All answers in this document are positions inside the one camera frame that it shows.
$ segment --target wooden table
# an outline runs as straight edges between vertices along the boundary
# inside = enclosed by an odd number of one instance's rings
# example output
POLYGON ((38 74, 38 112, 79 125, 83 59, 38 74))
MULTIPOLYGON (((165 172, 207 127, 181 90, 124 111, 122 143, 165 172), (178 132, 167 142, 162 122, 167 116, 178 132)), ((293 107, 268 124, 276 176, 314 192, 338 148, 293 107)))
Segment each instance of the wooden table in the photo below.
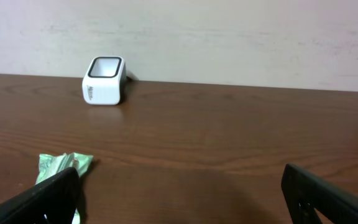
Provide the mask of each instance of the wooden table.
POLYGON ((91 106, 80 78, 0 75, 0 203, 40 153, 94 155, 87 223, 290 223, 295 163, 358 196, 358 93, 132 82, 91 106))

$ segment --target white plastic device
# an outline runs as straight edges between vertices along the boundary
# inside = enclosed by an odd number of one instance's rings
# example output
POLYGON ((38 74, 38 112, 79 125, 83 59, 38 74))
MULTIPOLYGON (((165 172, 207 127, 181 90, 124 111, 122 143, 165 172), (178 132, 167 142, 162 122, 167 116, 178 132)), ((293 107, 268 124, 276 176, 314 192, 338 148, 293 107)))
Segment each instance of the white plastic device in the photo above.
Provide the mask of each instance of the white plastic device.
POLYGON ((122 57, 96 57, 82 80, 84 100, 92 105, 116 105, 122 99, 126 79, 122 57))

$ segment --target wood grain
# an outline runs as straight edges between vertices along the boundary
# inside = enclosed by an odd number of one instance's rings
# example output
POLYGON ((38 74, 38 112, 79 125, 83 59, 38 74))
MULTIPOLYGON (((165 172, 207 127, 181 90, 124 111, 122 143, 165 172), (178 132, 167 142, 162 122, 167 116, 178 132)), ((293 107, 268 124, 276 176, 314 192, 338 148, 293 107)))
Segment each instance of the wood grain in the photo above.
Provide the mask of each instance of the wood grain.
POLYGON ((80 86, 0 75, 0 203, 64 152, 94 155, 87 223, 290 223, 289 162, 358 196, 356 92, 132 82, 91 106, 80 86))

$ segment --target wall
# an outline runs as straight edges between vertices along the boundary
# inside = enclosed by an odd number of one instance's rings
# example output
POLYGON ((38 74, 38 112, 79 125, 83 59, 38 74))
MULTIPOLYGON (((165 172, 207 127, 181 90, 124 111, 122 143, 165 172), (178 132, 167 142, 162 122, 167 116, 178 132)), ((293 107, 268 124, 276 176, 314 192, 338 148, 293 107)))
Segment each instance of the wall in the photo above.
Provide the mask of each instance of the wall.
POLYGON ((358 1, 0 0, 0 73, 358 91, 358 1))

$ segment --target light green packet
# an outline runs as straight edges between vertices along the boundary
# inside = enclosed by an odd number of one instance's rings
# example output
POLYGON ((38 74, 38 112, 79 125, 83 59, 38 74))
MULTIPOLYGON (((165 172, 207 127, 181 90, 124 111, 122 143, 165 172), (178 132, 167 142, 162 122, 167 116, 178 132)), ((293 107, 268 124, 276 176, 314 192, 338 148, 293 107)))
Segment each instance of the light green packet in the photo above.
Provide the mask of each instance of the light green packet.
MULTIPOLYGON (((35 184, 57 174, 67 167, 74 167, 78 175, 81 177, 90 166, 93 156, 87 156, 79 153, 64 153, 61 156, 51 156, 48 154, 40 154, 39 171, 35 184)), ((80 224, 80 214, 75 210, 73 221, 71 224, 80 224)))

